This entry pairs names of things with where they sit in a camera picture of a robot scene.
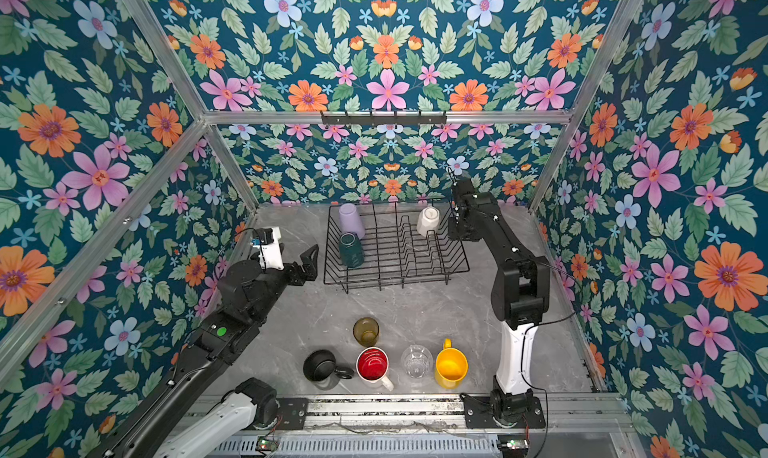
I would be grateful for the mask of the red white mug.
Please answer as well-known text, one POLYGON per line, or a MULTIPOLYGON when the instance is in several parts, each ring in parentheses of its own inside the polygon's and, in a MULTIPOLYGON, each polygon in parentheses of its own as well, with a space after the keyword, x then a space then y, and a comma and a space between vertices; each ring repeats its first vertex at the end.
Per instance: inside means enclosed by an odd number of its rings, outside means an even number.
POLYGON ((363 382, 374 388, 394 390, 389 377, 390 360, 385 351, 378 347, 365 348, 355 362, 356 372, 363 382))

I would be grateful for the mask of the cream white mug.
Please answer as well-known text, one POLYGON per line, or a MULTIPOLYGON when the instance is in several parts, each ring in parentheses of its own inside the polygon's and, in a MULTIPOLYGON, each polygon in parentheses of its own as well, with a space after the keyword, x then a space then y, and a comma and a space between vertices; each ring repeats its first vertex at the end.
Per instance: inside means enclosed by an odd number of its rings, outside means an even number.
POLYGON ((427 206, 420 211, 416 223, 417 232, 427 237, 430 232, 435 231, 440 224, 440 211, 434 206, 427 206))

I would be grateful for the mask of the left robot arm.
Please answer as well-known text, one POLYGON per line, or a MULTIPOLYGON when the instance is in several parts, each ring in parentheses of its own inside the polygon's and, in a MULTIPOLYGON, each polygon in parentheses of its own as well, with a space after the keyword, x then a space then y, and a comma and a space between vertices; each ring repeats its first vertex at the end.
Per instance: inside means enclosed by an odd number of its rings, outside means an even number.
POLYGON ((278 243, 255 248, 218 282, 220 306, 194 330, 175 366, 130 416, 91 451, 93 457, 205 457, 251 426, 271 427, 279 412, 275 389, 257 378, 235 387, 200 420, 177 436, 172 431, 206 389, 258 336, 288 286, 318 276, 319 247, 285 264, 278 243))

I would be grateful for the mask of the yellow mug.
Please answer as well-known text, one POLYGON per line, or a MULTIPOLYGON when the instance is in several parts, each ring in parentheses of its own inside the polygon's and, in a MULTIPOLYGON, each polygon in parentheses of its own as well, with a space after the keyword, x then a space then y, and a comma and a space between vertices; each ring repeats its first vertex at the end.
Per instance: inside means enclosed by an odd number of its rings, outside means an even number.
POLYGON ((435 380, 447 390, 458 388, 469 371, 466 355, 453 346, 450 338, 443 340, 443 346, 435 360, 435 380))

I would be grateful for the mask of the clear drinking glass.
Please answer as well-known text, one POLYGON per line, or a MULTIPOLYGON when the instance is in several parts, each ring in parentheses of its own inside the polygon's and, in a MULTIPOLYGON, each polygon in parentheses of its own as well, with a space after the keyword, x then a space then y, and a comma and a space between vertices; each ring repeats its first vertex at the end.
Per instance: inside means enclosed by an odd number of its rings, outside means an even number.
POLYGON ((428 348, 412 344, 405 348, 401 356, 402 368, 406 375, 420 380, 429 375, 433 368, 433 356, 428 348))

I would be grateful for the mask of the dark green mug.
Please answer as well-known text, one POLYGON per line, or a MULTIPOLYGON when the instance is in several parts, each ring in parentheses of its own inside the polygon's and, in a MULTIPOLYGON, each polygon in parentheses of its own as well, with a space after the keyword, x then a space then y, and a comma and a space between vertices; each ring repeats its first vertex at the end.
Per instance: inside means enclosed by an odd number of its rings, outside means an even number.
POLYGON ((357 269, 364 264, 365 255, 361 240, 353 232, 340 236, 339 252, 342 263, 349 269, 357 269))

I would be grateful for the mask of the lilac plastic cup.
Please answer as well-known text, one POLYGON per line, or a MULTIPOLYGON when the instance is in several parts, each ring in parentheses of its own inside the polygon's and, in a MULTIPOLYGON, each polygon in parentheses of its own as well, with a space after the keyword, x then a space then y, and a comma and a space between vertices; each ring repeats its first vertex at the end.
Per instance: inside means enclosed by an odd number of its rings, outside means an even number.
POLYGON ((355 204, 344 203, 340 206, 339 223, 343 233, 352 233, 360 240, 365 237, 365 226, 355 204))

